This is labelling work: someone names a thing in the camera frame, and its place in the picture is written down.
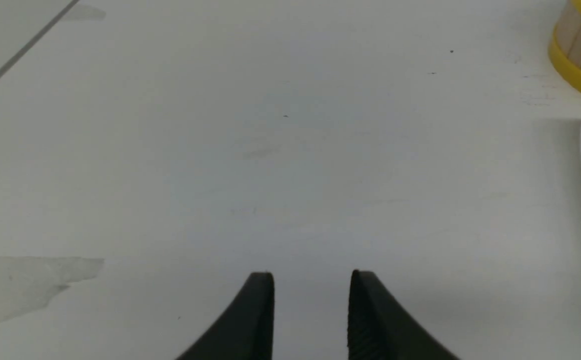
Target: gray line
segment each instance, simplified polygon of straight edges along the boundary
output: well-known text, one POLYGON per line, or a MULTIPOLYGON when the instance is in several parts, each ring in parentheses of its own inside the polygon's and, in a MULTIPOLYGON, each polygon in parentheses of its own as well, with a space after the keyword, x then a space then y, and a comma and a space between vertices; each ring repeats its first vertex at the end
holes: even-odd
POLYGON ((32 37, 32 39, 30 39, 30 41, 28 41, 28 43, 26 43, 25 46, 23 46, 23 48, 21 48, 15 55, 13 55, 1 68, 0 68, 0 78, 2 77, 2 75, 4 75, 7 71, 9 71, 9 69, 17 62, 17 60, 21 59, 21 57, 23 57, 24 54, 26 54, 26 52, 28 50, 30 50, 30 48, 33 47, 33 45, 35 45, 37 43, 37 41, 39 41, 39 39, 41 39, 44 34, 46 34, 48 32, 48 30, 50 30, 53 25, 55 25, 58 21, 60 21, 60 19, 67 13, 69 12, 69 10, 78 3, 79 0, 71 0, 71 2, 64 7, 63 10, 61 10, 57 16, 55 16, 49 23, 46 24, 46 26, 42 27, 41 30, 39 32, 37 32, 37 34, 35 36, 32 37))

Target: table surface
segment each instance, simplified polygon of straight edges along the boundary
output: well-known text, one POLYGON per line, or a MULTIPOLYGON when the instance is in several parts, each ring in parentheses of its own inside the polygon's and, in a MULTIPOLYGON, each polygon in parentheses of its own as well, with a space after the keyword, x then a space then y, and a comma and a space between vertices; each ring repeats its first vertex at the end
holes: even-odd
POLYGON ((356 268, 464 360, 581 359, 563 2, 80 4, 0 80, 0 274, 83 281, 0 360, 174 358, 252 271, 275 359, 345 359, 356 268))
POLYGON ((70 3, 71 0, 0 0, 0 70, 70 3))

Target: white tabletop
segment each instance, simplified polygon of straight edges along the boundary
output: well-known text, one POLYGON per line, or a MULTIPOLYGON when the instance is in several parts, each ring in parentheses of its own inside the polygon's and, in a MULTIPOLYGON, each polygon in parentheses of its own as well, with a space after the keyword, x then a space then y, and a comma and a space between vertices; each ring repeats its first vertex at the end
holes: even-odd
POLYGON ((74 3, 75 0, 0 0, 0 75, 74 3))
POLYGON ((581 359, 562 2, 83 4, 0 80, 0 269, 103 269, 0 360, 174 358, 251 271, 276 360, 345 359, 355 268, 464 360, 581 359))

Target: stain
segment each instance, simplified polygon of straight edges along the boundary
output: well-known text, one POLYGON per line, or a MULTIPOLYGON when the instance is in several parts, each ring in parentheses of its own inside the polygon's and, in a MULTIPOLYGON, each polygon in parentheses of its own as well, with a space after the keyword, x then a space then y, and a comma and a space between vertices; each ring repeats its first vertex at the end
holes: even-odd
POLYGON ((106 11, 97 7, 76 4, 60 21, 102 21, 106 18, 106 11))
POLYGON ((266 146, 263 148, 258 148, 257 150, 249 151, 244 153, 244 159, 263 159, 268 157, 272 153, 279 151, 279 147, 266 146))
POLYGON ((44 309, 69 284, 94 279, 103 259, 0 256, 0 322, 44 309))

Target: white table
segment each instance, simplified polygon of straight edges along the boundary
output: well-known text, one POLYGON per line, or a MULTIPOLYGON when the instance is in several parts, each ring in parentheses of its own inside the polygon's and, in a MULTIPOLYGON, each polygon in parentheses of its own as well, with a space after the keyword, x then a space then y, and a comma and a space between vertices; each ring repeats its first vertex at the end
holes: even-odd
POLYGON ((276 360, 343 360, 355 268, 464 360, 581 359, 562 2, 83 3, 0 80, 0 256, 105 265, 0 360, 174 358, 251 271, 276 360))
POLYGON ((0 0, 0 75, 76 2, 77 0, 0 0))

